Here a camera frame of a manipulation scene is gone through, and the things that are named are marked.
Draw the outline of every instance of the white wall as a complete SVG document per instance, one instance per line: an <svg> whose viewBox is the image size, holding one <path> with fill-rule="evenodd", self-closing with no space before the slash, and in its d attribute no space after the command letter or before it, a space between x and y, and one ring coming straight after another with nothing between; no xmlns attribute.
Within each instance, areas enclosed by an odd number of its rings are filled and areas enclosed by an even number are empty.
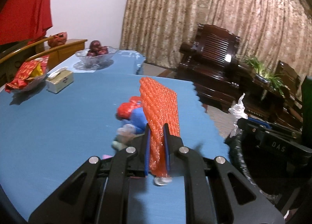
<svg viewBox="0 0 312 224"><path fill-rule="evenodd" d="M67 32L68 39L100 40L119 47L127 0L51 0L53 27L47 36Z"/></svg>

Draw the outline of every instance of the floor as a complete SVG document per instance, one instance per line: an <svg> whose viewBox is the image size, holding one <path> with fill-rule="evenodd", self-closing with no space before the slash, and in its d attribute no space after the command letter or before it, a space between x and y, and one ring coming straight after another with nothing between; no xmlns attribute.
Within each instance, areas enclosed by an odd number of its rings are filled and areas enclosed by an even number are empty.
<svg viewBox="0 0 312 224"><path fill-rule="evenodd" d="M166 77L166 78L174 78L175 72L169 71L166 68L158 67L152 64L143 64L143 72L146 76L159 76L159 77ZM208 106L206 109L207 114L210 118L215 122L216 128L219 130L219 134L226 138L232 128L234 123L234 117L230 113L222 112L221 110Z"/></svg>

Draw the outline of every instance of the orange mesh foam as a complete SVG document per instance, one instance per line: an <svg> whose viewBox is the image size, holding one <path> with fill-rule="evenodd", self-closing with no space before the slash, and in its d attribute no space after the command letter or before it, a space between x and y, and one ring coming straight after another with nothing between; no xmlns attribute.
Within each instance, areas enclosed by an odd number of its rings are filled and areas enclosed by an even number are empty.
<svg viewBox="0 0 312 224"><path fill-rule="evenodd" d="M151 129L149 169L157 177L167 177L163 126L168 123L171 135L180 136L177 94L156 80L140 80L143 112Z"/></svg>

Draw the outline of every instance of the silver screw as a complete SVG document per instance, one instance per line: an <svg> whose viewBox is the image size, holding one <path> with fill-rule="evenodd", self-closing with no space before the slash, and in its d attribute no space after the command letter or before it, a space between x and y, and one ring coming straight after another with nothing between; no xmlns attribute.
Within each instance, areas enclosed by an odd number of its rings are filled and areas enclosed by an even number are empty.
<svg viewBox="0 0 312 224"><path fill-rule="evenodd" d="M188 153L189 150L188 150L188 148L186 146L182 146L182 147L179 148L179 151L181 153Z"/></svg>
<svg viewBox="0 0 312 224"><path fill-rule="evenodd" d="M223 163L225 163L225 158L222 157L222 156L218 156L216 158L216 162L219 163L219 164L223 164Z"/></svg>
<svg viewBox="0 0 312 224"><path fill-rule="evenodd" d="M89 162L91 164L96 164L96 163L98 163L98 161L99 161L99 158L96 157L96 156L92 156L92 157L89 158Z"/></svg>
<svg viewBox="0 0 312 224"><path fill-rule="evenodd" d="M127 147L127 149L126 149L126 152L127 152L127 153L134 153L135 150L136 150L135 147L129 146L129 147Z"/></svg>

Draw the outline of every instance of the gold patterned curtain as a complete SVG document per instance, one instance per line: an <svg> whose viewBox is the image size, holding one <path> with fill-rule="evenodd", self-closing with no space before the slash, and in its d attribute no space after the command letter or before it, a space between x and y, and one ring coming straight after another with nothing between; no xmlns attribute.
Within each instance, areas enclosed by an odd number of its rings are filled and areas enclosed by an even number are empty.
<svg viewBox="0 0 312 224"><path fill-rule="evenodd" d="M254 53L272 70L282 60L302 79L312 75L312 21L300 0L128 0L121 48L173 68L198 23L240 36L239 58Z"/></svg>

